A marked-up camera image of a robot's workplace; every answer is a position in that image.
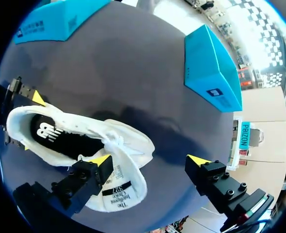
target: white sneaker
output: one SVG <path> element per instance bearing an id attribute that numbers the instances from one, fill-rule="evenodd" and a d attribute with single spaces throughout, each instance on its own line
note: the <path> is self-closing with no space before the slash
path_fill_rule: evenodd
<path id="1" fill-rule="evenodd" d="M 145 198 L 147 185 L 139 168 L 152 160 L 152 152 L 155 150 L 152 141 L 145 134 L 119 121 L 100 121 L 67 114 L 50 104 L 46 104 L 46 107 L 24 106 L 12 110 L 6 122 L 9 136 L 52 166 L 71 166 L 77 160 L 44 147 L 33 139 L 30 123 L 36 114 L 55 121 L 58 130 L 53 126 L 49 129 L 54 136 L 65 131 L 101 139 L 103 149 L 94 156 L 79 155 L 78 160 L 90 161 L 108 153 L 112 155 L 114 171 L 99 195 L 91 196 L 86 203 L 87 207 L 96 211 L 115 212 L 131 208 Z"/>
<path id="2" fill-rule="evenodd" d="M 51 104 L 46 104 L 46 107 L 32 105 L 13 109 L 9 113 L 6 122 L 8 135 L 52 166 L 71 166 L 77 160 L 44 147 L 34 140 L 30 132 L 30 122 L 36 114 L 50 117 L 55 121 L 56 127 L 48 128 L 45 136 L 55 137 L 60 131 L 65 131 L 101 139 L 102 142 L 105 142 L 109 140 L 107 134 L 115 132 L 124 142 L 121 149 L 135 161 L 136 166 L 141 168 L 153 159 L 152 153 L 155 150 L 153 142 L 142 132 L 122 122 L 111 119 L 101 121 L 64 113 Z M 92 155 L 83 154 L 83 156 L 89 157 Z"/>

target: shoe label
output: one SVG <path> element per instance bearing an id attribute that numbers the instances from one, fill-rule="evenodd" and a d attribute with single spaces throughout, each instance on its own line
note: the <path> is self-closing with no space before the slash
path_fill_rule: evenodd
<path id="1" fill-rule="evenodd" d="M 54 142 L 55 139 L 63 132 L 63 130 L 56 129 L 52 125 L 42 122 L 40 128 L 36 131 L 36 134 L 42 138 L 47 138 L 51 142 Z"/>
<path id="2" fill-rule="evenodd" d="M 131 187 L 131 182 L 121 186 L 102 191 L 104 204 L 107 210 L 112 211 L 116 208 L 126 208 L 135 205 L 135 192 Z"/>

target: sneaker insole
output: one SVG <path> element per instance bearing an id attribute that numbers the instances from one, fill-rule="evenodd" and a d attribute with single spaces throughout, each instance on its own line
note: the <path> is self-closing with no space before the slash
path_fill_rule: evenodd
<path id="1" fill-rule="evenodd" d="M 80 154 L 93 156 L 103 148 L 101 140 L 57 129 L 52 118 L 40 114 L 32 118 L 30 130 L 36 142 L 73 159 Z"/>

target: shoelace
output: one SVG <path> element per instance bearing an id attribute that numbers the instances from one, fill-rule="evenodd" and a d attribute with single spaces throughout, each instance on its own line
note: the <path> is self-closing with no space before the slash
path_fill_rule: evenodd
<path id="1" fill-rule="evenodd" d="M 114 147 L 119 147 L 124 144 L 124 138 L 117 134 L 116 131 L 109 131 L 105 134 L 107 137 L 103 138 L 101 142 L 104 144 L 106 152 L 113 152 Z"/>

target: new balance logo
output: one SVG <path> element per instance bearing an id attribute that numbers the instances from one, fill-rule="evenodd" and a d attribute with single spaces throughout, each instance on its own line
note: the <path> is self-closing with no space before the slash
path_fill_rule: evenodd
<path id="1" fill-rule="evenodd" d="M 48 138 L 49 141 L 54 142 L 61 132 L 63 132 L 63 130 L 55 129 L 55 127 L 52 125 L 42 122 L 40 124 L 40 128 L 36 131 L 36 134 L 42 138 Z"/>

